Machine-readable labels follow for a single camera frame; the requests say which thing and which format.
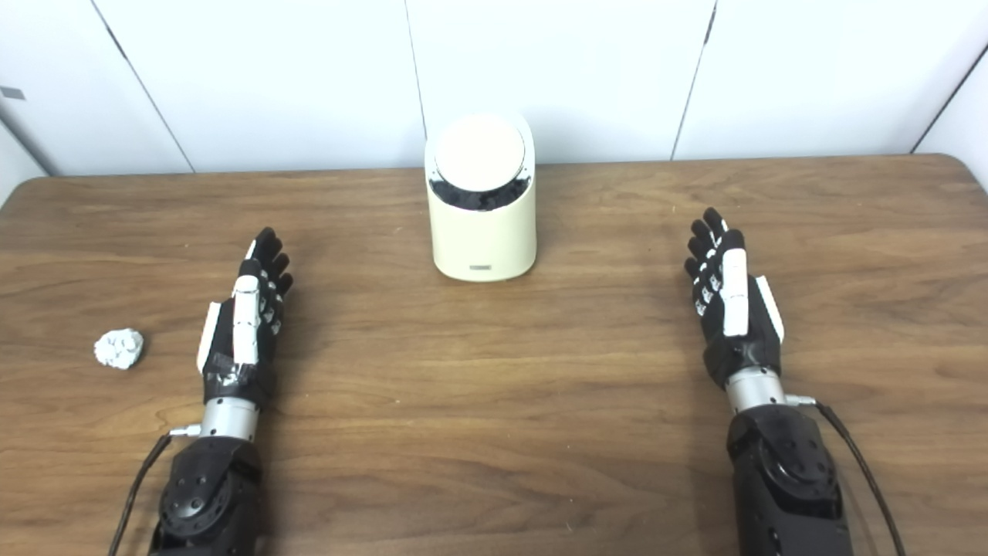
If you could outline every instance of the white finger segment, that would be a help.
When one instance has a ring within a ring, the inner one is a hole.
[[[233,362],[238,365],[255,365],[258,361],[259,297],[256,277],[237,278],[233,286]]]
[[[748,333],[748,254],[741,248],[729,249],[721,264],[724,335],[743,336]]]
[[[203,374],[206,367],[206,358],[209,357],[209,349],[212,347],[212,337],[216,334],[216,320],[219,319],[219,303],[209,304],[206,311],[206,323],[203,324],[203,335],[199,338],[199,354],[196,355],[196,366],[199,367],[199,374]]]
[[[758,284],[758,291],[762,293],[762,299],[765,300],[765,308],[769,311],[769,319],[772,320],[772,327],[776,329],[779,343],[782,343],[785,339],[785,326],[782,325],[782,315],[780,315],[779,307],[776,305],[776,298],[772,295],[772,288],[769,287],[769,279],[765,276],[759,276],[755,278],[755,283]]]

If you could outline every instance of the black cable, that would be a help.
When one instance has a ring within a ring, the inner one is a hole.
[[[144,475],[147,475],[147,470],[154,465],[154,461],[158,459],[161,452],[165,451],[168,444],[172,441],[172,436],[170,434],[162,434],[158,441],[151,448],[151,452],[147,454],[144,458],[144,463],[140,464],[140,469],[137,471],[137,476],[133,478],[133,484],[130,485],[130,493],[126,496],[126,502],[123,504],[123,515],[121,515],[121,522],[117,524],[117,532],[114,533],[114,540],[110,543],[110,552],[108,556],[116,556],[117,549],[120,548],[121,539],[124,538],[124,529],[126,529],[127,520],[130,519],[130,511],[133,510],[133,501],[137,498],[137,489],[140,488],[140,482],[144,480]]]
[[[874,494],[874,499],[878,502],[878,507],[881,508],[881,514],[885,516],[885,523],[888,524],[888,532],[892,535],[892,543],[895,544],[895,553],[898,556],[906,556],[906,549],[902,546],[902,537],[899,536],[899,528],[895,526],[895,518],[892,517],[892,511],[888,508],[888,504],[885,503],[885,497],[881,495],[881,489],[878,487],[878,483],[875,482],[874,475],[871,474],[871,469],[865,463],[865,457],[858,450],[858,445],[851,439],[851,433],[830,407],[817,402],[816,409],[837,430],[841,438],[844,438],[844,441],[848,443],[848,448],[854,454],[855,459],[858,460],[858,465],[862,468],[867,485],[871,488],[871,493]]]

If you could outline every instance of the prosthetic hand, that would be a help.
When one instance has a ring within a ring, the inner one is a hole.
[[[693,222],[693,299],[706,371],[735,417],[727,452],[743,556],[853,554],[833,459],[779,376],[784,329],[769,282],[748,274],[744,236],[714,209]]]
[[[199,347],[206,411],[199,438],[175,456],[149,554],[252,556],[261,461],[258,414],[275,391],[275,339],[291,287],[282,241],[265,228],[251,243],[230,299],[212,303]]]

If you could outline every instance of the panel seam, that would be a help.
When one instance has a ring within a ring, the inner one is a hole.
[[[137,73],[136,68],[133,67],[133,62],[127,57],[124,48],[121,46],[120,41],[117,40],[117,36],[114,35],[113,30],[110,29],[110,24],[107,23],[107,18],[103,17],[103,12],[100,11],[100,7],[96,5],[96,0],[90,0],[90,4],[93,5],[93,9],[96,10],[96,15],[100,16],[100,21],[103,22],[103,26],[107,29],[107,33],[110,34],[110,38],[113,40],[114,44],[117,45],[117,50],[120,51],[123,60],[126,62],[127,66],[130,68],[130,73],[133,73],[134,79],[137,80],[137,84],[140,85],[140,89],[144,91],[144,96],[147,97],[147,101],[151,103],[151,108],[154,109],[155,114],[158,115],[158,119],[161,120],[161,125],[165,127],[165,131],[168,132],[168,136],[172,138],[172,142],[175,143],[176,148],[179,149],[179,153],[182,154],[182,158],[185,159],[186,164],[189,165],[189,169],[193,173],[196,173],[196,167],[193,166],[192,161],[186,154],[185,150],[182,148],[182,144],[179,143],[178,138],[175,137],[175,132],[172,131],[171,126],[168,125],[168,121],[165,120],[165,116],[161,113],[161,109],[158,108],[158,104],[154,102],[154,98],[151,97],[150,91],[147,90],[147,86],[144,85],[144,81],[140,78]]]
[[[419,116],[422,118],[422,135],[429,140],[429,128],[426,126],[426,106],[422,102],[422,84],[419,81],[419,60],[415,55],[415,40],[412,39],[412,17],[408,12],[408,0],[404,0],[405,25],[408,27],[408,46],[412,50],[412,69],[415,71],[415,91],[419,94]]]
[[[697,85],[697,75],[700,74],[700,63],[703,62],[703,52],[706,44],[710,42],[710,33],[713,31],[713,20],[717,17],[717,1],[714,0],[710,9],[710,20],[706,24],[706,34],[703,36],[703,45],[700,47],[700,55],[697,56],[697,67],[693,70],[693,79],[690,81],[690,91],[686,95],[686,103],[683,105],[683,116],[680,117],[679,127],[676,129],[676,140],[673,141],[673,151],[669,154],[669,160],[676,159],[676,149],[679,148],[679,139],[683,135],[683,125],[686,123],[686,115],[690,111],[690,101],[693,100],[693,88]]]

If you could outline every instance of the black robotic finger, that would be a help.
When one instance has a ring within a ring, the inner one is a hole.
[[[729,251],[730,249],[743,249],[744,248],[744,233],[740,230],[728,230],[724,233],[720,241],[720,251]]]
[[[727,232],[727,222],[720,216],[720,213],[716,209],[710,207],[703,211],[703,221],[713,232],[715,238],[720,238],[725,232]]]
[[[713,296],[706,306],[703,315],[700,316],[700,328],[703,330],[703,337],[710,341],[715,335],[721,333],[724,322],[724,302],[720,296]]]
[[[708,228],[703,221],[694,220],[693,224],[690,226],[690,231],[693,232],[693,235],[700,240],[707,250],[711,250],[716,247],[716,237],[714,237],[713,233],[710,231],[710,228]]]
[[[274,260],[271,261],[271,266],[268,268],[268,277],[271,280],[277,280],[279,276],[285,272],[288,268],[288,255],[284,253],[279,253]]]
[[[686,259],[683,263],[683,268],[686,269],[686,273],[690,275],[690,278],[694,280],[694,283],[700,278],[700,264],[696,259],[690,257]]]
[[[288,290],[291,288],[291,285],[294,283],[295,283],[294,278],[292,278],[291,275],[287,273],[281,275],[278,278],[278,280],[275,281],[275,285],[277,286],[278,293],[282,296],[288,293]]]
[[[240,269],[237,271],[237,276],[253,276],[263,282],[261,277],[261,263],[254,258],[240,261]]]
[[[275,235],[275,231],[271,228],[264,228],[254,239],[253,248],[248,257],[261,261],[267,267],[281,251],[282,241]]]
[[[693,301],[696,303],[706,306],[715,295],[702,280],[693,285]]]
[[[693,257],[700,263],[703,263],[710,253],[710,247],[706,246],[706,243],[697,237],[691,237],[686,246],[690,248],[690,253],[692,253]]]

